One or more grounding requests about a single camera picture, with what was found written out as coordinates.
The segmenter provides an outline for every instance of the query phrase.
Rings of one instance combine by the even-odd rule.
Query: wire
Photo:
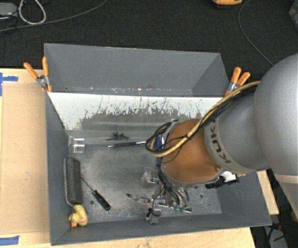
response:
[[[11,31],[11,30],[16,30],[16,29],[21,29],[21,28],[28,28],[28,27],[35,27],[35,26],[40,26],[40,25],[47,25],[47,24],[52,24],[52,23],[57,23],[57,22],[61,22],[61,21],[65,21],[65,20],[69,20],[69,19],[73,19],[73,18],[76,18],[76,17],[79,17],[79,16],[82,16],[84,14],[87,14],[89,12],[92,12],[96,9],[98,9],[99,7],[103,6],[108,0],[104,0],[102,3],[100,3],[99,5],[87,10],[87,11],[84,11],[82,13],[79,13],[79,14],[75,14],[75,15],[72,15],[70,17],[66,17],[66,18],[62,18],[62,19],[57,19],[57,20],[51,20],[51,21],[46,21],[44,23],[40,23],[40,24],[36,24],[36,25],[22,25],[22,26],[15,26],[15,27],[10,27],[10,28],[5,28],[5,29],[0,29],[0,33],[3,33],[3,32],[8,32],[8,31]]]
[[[222,111],[224,111],[227,107],[231,105],[231,101],[236,102],[238,101],[243,95],[249,94],[250,92],[254,91],[254,88],[257,87],[257,85],[260,83],[260,81],[248,83],[246,85],[243,85],[222,99],[219,100],[219,102],[213,106],[205,115],[202,117],[198,123],[184,136],[182,140],[177,142],[175,145],[164,149],[160,151],[155,151],[152,148],[152,142],[155,140],[156,135],[154,134],[152,137],[150,137],[146,141],[146,148],[155,156],[155,157],[164,157],[178,148],[180,148],[182,145],[184,145],[186,142],[190,141],[201,129],[203,129],[211,120],[215,119]],[[163,130],[166,130],[166,124],[162,125],[163,127],[160,127],[157,129],[155,133],[161,134]]]
[[[247,41],[257,50],[257,52],[259,52],[260,53],[260,55],[266,60],[266,61],[268,61],[269,63],[270,63],[270,65],[271,66],[274,66],[274,64],[253,44],[253,42],[252,41],[250,41],[250,39],[248,38],[248,36],[245,34],[245,32],[244,32],[244,29],[243,29],[243,27],[242,27],[242,24],[241,24],[241,11],[242,11],[242,9],[243,9],[243,7],[245,6],[245,5],[247,5],[249,2],[251,2],[252,0],[248,0],[248,1],[246,1],[242,6],[241,6],[241,8],[240,8],[240,10],[238,11],[238,24],[239,24],[239,26],[240,26],[240,29],[241,29],[241,31],[242,31],[242,33],[243,33],[243,35],[245,36],[245,38],[247,39]]]
[[[21,0],[21,1],[20,1],[20,4],[19,4],[19,7],[18,7],[18,13],[19,13],[20,18],[21,18],[26,24],[29,24],[29,25],[37,25],[37,24],[42,24],[42,23],[44,23],[45,20],[46,20],[45,9],[43,8],[43,6],[41,5],[41,3],[40,3],[38,0],[34,0],[34,1],[35,1],[36,4],[41,8],[41,11],[42,11],[42,13],[43,13],[43,18],[42,18],[42,20],[39,21],[39,22],[31,22],[31,21],[28,21],[27,19],[24,18],[24,16],[23,16],[21,10],[22,10],[22,8],[23,8],[23,6],[24,6],[24,2],[25,2],[25,1],[26,1],[26,0]]]

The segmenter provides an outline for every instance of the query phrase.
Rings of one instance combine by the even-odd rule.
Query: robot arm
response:
[[[271,168],[298,218],[298,54],[234,90],[204,118],[169,129],[164,150],[155,151],[159,135],[146,145],[176,188]]]

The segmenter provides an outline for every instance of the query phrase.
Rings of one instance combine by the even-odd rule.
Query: black cable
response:
[[[10,28],[6,28],[6,29],[1,29],[0,30],[0,33],[3,33],[3,32],[8,32],[8,31],[12,31],[12,30],[15,30],[15,29],[20,29],[20,28],[27,28],[27,27],[35,27],[35,26],[41,26],[41,25],[47,25],[47,24],[52,24],[52,23],[58,23],[58,22],[61,22],[61,21],[65,21],[65,20],[69,20],[69,19],[73,19],[73,18],[76,18],[76,17],[79,17],[79,16],[82,16],[84,14],[87,14],[89,12],[92,12],[96,9],[98,9],[99,7],[103,6],[108,0],[104,0],[102,3],[100,3],[99,5],[89,9],[89,10],[86,10],[84,12],[81,12],[79,14],[75,14],[75,15],[72,15],[70,17],[66,17],[66,18],[62,18],[62,19],[57,19],[57,20],[51,20],[51,21],[46,21],[46,22],[43,22],[43,23],[40,23],[40,24],[35,24],[35,25],[22,25],[22,26],[17,26],[17,27],[10,27]]]
[[[175,158],[179,155],[179,153],[180,153],[182,147],[183,147],[183,145],[180,146],[180,148],[178,148],[178,152],[176,153],[176,155],[175,155],[172,159],[170,159],[170,160],[168,160],[168,161],[166,161],[166,162],[163,162],[163,160],[162,160],[162,163],[163,163],[163,164],[166,164],[166,163],[170,163],[171,161],[174,161]]]
[[[239,27],[240,27],[240,29],[241,29],[241,31],[242,31],[242,33],[243,33],[243,35],[245,36],[245,38],[247,39],[247,41],[257,50],[257,52],[259,52],[260,53],[260,55],[263,57],[263,58],[265,58],[265,60],[266,61],[268,61],[269,63],[270,63],[270,65],[271,66],[274,66],[274,64],[253,44],[253,42],[251,42],[250,41],[250,39],[248,38],[248,36],[245,34],[245,32],[244,32],[244,29],[243,29],[243,27],[242,27],[242,24],[241,24],[241,11],[242,11],[242,9],[243,9],[243,7],[245,6],[245,5],[247,5],[249,2],[251,2],[252,0],[248,0],[248,1],[246,1],[242,6],[241,6],[241,8],[240,8],[240,10],[238,11],[238,24],[239,24]]]
[[[153,209],[154,202],[155,202],[156,198],[163,192],[163,190],[164,190],[164,186],[160,189],[160,192],[154,197],[154,199],[152,201],[152,206],[151,206],[152,209]]]

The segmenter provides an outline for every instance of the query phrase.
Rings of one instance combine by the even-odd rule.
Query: cord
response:
[[[259,52],[260,53],[260,55],[266,60],[266,61],[268,61],[269,63],[270,63],[270,65],[271,66],[274,66],[274,64],[253,44],[253,42],[252,41],[250,41],[250,39],[248,38],[248,36],[245,34],[245,32],[244,32],[244,29],[243,29],[243,27],[242,27],[242,24],[241,24],[241,11],[242,11],[242,9],[243,9],[243,7],[245,6],[245,5],[247,5],[249,2],[251,2],[252,0],[248,0],[247,2],[245,2],[242,6],[241,6],[241,8],[240,8],[240,10],[238,11],[238,24],[239,24],[239,26],[240,26],[240,29],[241,29],[241,31],[242,31],[242,33],[243,33],[243,35],[245,36],[245,38],[247,39],[247,41],[257,50],[257,52]]]
[[[87,14],[89,12],[92,12],[96,9],[98,9],[99,7],[103,6],[108,0],[104,0],[102,3],[100,3],[99,5],[89,9],[89,10],[86,10],[84,12],[81,12],[79,14],[75,14],[75,15],[72,15],[70,17],[66,17],[66,18],[62,18],[62,19],[57,19],[57,20],[51,20],[51,21],[46,21],[44,23],[40,23],[40,24],[36,24],[36,25],[22,25],[22,26],[15,26],[15,27],[9,27],[9,28],[5,28],[5,29],[0,29],[0,33],[3,33],[3,32],[8,32],[8,31],[11,31],[11,30],[16,30],[16,29],[20,29],[20,28],[27,28],[27,27],[35,27],[35,26],[40,26],[40,25],[47,25],[47,24],[52,24],[52,23],[57,23],[57,22],[61,22],[61,21],[65,21],[65,20],[69,20],[69,19],[73,19],[73,18],[76,18],[76,17],[79,17],[79,16],[82,16],[84,14]]]
[[[42,13],[43,13],[43,18],[42,18],[42,20],[39,21],[39,22],[31,22],[31,21],[28,21],[27,19],[24,18],[24,16],[23,16],[21,10],[22,10],[22,8],[23,8],[23,6],[24,6],[24,2],[25,2],[25,1],[26,1],[26,0],[21,0],[21,1],[20,1],[20,4],[19,4],[19,7],[18,7],[18,13],[19,13],[20,18],[21,18],[26,24],[29,24],[29,25],[37,25],[37,24],[42,24],[42,23],[44,23],[45,20],[46,20],[45,9],[43,8],[43,6],[41,5],[41,3],[40,3],[38,0],[34,0],[34,1],[35,1],[36,4],[41,8],[41,11],[42,11]]]
[[[229,93],[228,95],[226,95],[225,97],[223,97],[221,100],[219,100],[219,102],[213,106],[213,108],[211,108],[205,115],[204,117],[202,117],[198,123],[186,134],[186,136],[180,140],[179,142],[177,142],[175,145],[165,149],[165,150],[161,150],[161,151],[155,151],[152,147],[152,142],[155,140],[155,134],[150,137],[147,142],[146,142],[146,148],[155,156],[155,157],[164,157],[172,152],[174,152],[175,150],[177,150],[178,148],[180,148],[183,144],[185,144],[186,142],[188,142],[193,136],[195,136],[199,130],[201,130],[203,127],[205,127],[208,122],[210,122],[210,120],[216,118],[222,111],[224,111],[226,109],[226,107],[230,106],[230,102],[228,102],[228,100],[237,100],[236,97],[241,97],[242,95],[238,95],[241,92],[245,92],[246,94],[250,93],[250,91],[245,91],[245,90],[249,90],[252,87],[256,87],[258,84],[260,83],[260,81],[256,81],[256,82],[252,82],[252,83],[248,83],[246,85],[243,85],[237,89],[235,89],[234,91],[232,91],[231,93]],[[162,130],[166,130],[166,124],[163,125]],[[158,130],[155,133],[161,134],[162,131],[160,128],[158,128]]]

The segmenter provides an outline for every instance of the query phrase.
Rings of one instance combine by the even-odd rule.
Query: black paint roller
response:
[[[86,226],[87,213],[82,206],[81,166],[80,161],[67,157],[64,159],[65,200],[74,212],[69,215],[71,227]]]
[[[73,207],[83,203],[80,161],[73,157],[64,159],[65,199]]]

